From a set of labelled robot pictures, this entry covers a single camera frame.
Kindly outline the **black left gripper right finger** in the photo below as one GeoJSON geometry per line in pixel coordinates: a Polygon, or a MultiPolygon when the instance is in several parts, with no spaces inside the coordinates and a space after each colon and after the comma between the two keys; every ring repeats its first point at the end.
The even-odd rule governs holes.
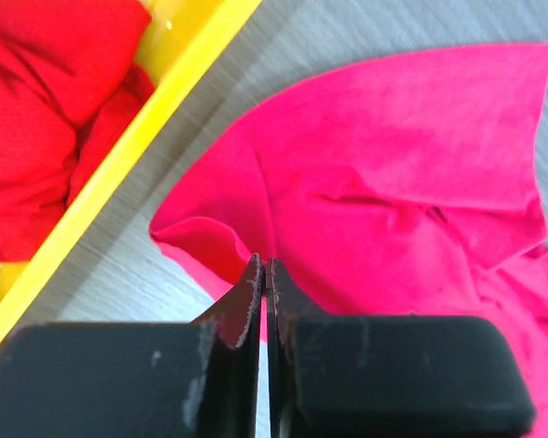
{"type": "Polygon", "coordinates": [[[274,437],[522,437],[536,410],[488,320],[336,316],[265,267],[274,437]]]}

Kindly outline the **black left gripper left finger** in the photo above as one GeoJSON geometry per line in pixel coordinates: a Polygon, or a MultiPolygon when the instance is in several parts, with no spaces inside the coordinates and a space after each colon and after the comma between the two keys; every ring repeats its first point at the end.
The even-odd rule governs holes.
{"type": "Polygon", "coordinates": [[[188,323],[48,323],[0,345],[0,437],[251,437],[262,263],[188,323]]]}

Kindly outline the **pink t-shirt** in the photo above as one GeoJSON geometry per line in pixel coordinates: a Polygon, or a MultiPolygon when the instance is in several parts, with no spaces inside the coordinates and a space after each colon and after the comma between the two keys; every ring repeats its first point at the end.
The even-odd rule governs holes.
{"type": "Polygon", "coordinates": [[[253,254],[338,314],[471,315],[509,341],[548,437],[548,45],[450,47],[306,79],[231,125],[150,236],[213,298],[253,254]]]}

